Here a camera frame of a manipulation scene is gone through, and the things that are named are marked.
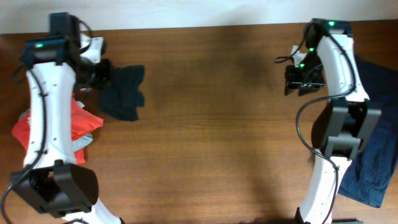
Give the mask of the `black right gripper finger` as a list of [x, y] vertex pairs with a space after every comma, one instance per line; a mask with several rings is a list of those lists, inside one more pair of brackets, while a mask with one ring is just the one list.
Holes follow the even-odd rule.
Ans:
[[294, 92], [296, 89], [297, 89], [296, 84], [286, 84], [285, 89], [284, 89], [284, 95], [287, 96], [287, 95], [291, 94], [292, 92]]
[[318, 85], [303, 85], [298, 88], [298, 96], [316, 93], [319, 89], [320, 87]]

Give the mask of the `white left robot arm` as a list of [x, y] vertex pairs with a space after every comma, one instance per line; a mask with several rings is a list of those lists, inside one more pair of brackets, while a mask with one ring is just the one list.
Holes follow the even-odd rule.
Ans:
[[105, 88], [111, 64], [101, 37], [81, 33], [83, 22], [66, 12], [49, 16], [50, 31], [22, 52], [30, 88], [30, 134], [23, 169], [8, 190], [38, 213], [67, 223], [122, 224], [99, 198], [96, 174], [79, 166], [72, 148], [72, 95], [76, 85]]

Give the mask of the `blue folded garment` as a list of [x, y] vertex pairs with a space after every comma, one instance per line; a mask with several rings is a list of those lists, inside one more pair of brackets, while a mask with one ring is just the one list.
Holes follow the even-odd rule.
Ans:
[[363, 152], [352, 162], [338, 193], [374, 208], [381, 208], [397, 167], [397, 71], [355, 57], [370, 100], [382, 115]]

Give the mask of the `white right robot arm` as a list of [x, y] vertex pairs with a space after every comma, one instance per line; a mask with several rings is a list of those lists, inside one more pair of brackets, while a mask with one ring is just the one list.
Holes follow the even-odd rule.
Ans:
[[[301, 53], [301, 45], [308, 51]], [[353, 52], [353, 32], [349, 22], [313, 18], [304, 28], [300, 45], [290, 55], [285, 68], [285, 95], [299, 96], [328, 88], [327, 96], [305, 103], [297, 112], [295, 124], [305, 108], [326, 101], [313, 124], [311, 142], [304, 146], [315, 156], [306, 197], [297, 208], [295, 223], [331, 223], [341, 181], [356, 156], [365, 149], [382, 114], [371, 102], [358, 73]]]

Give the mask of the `black t-shirt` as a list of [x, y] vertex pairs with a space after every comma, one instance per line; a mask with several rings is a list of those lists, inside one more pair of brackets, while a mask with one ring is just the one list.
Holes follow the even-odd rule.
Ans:
[[112, 67], [110, 86], [98, 91], [99, 109], [120, 121], [138, 121], [137, 108], [145, 103], [139, 91], [144, 75], [143, 65]]

